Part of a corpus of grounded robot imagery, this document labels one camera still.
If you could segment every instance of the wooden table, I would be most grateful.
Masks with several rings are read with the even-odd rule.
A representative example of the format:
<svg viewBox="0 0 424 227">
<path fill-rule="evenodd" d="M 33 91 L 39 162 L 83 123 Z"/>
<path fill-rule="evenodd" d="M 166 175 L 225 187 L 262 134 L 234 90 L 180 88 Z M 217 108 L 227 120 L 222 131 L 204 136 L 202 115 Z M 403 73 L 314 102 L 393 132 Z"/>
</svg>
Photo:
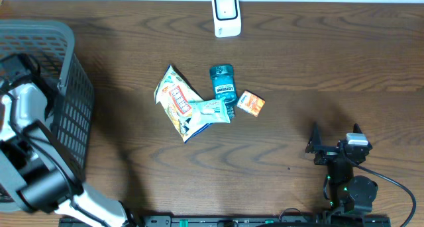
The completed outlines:
<svg viewBox="0 0 424 227">
<path fill-rule="evenodd" d="M 329 208 L 326 167 L 304 155 L 317 121 L 328 144 L 357 122 L 374 146 L 364 166 L 409 187 L 424 221 L 424 12 L 421 5 L 243 3 L 242 34 L 218 39 L 211 4 L 6 1 L 2 19 L 57 20 L 96 92 L 87 181 L 140 213 L 279 214 Z M 182 142 L 153 91 L 174 64 L 206 100 L 209 68 L 232 64 L 237 92 L 266 100 Z M 379 185 L 373 214 L 399 226 L 411 210 Z M 58 216 L 0 214 L 0 226 L 57 226 Z"/>
</svg>

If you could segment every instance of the gray plastic basket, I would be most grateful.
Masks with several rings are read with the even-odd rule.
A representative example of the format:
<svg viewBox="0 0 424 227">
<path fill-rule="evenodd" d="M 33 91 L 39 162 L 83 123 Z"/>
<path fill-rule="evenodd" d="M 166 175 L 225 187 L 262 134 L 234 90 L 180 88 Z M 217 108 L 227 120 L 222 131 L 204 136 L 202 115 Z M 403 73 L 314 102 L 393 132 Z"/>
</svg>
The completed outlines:
<svg viewBox="0 0 424 227">
<path fill-rule="evenodd" d="M 84 168 L 94 106 L 94 88 L 74 54 L 70 27 L 56 21 L 0 21 L 0 59 L 32 54 L 42 76 L 55 79 L 60 95 L 50 129 Z"/>
</svg>

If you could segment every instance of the black square outline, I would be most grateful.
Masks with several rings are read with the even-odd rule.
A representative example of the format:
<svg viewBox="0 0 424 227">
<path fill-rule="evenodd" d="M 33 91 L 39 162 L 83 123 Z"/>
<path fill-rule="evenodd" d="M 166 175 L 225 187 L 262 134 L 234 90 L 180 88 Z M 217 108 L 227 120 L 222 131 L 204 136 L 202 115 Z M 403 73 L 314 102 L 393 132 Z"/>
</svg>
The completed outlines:
<svg viewBox="0 0 424 227">
<path fill-rule="evenodd" d="M 234 4 L 235 4 L 235 9 L 236 9 L 236 16 L 234 16 L 233 18 L 227 18 L 227 19 L 220 19 L 218 17 L 218 9 L 217 9 L 217 0 L 213 0 L 213 2 L 215 3 L 215 16 L 217 17 L 217 19 L 219 21 L 225 21 L 225 20 L 232 20 L 238 17 L 239 15 L 239 10 L 237 9 L 237 0 L 234 0 Z"/>
</svg>

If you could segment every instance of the small orange and white box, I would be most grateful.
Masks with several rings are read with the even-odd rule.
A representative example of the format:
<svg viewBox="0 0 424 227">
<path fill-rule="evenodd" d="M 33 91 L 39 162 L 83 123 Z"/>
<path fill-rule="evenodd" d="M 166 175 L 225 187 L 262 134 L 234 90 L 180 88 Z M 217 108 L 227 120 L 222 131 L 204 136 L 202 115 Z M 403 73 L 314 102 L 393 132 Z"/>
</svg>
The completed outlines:
<svg viewBox="0 0 424 227">
<path fill-rule="evenodd" d="M 238 100 L 237 107 L 257 117 L 264 104 L 263 99 L 245 91 Z"/>
</svg>

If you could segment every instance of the white label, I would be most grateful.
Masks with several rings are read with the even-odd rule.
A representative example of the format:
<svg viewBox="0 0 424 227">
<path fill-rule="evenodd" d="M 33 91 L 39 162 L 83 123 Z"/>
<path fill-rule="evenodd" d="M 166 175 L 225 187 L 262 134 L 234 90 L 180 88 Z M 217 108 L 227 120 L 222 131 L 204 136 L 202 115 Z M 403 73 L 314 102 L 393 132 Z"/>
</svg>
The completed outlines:
<svg viewBox="0 0 424 227">
<path fill-rule="evenodd" d="M 234 85 L 233 84 L 226 84 L 226 85 L 218 85 L 215 87 L 215 93 L 220 94 L 227 91 L 234 91 Z"/>
</svg>

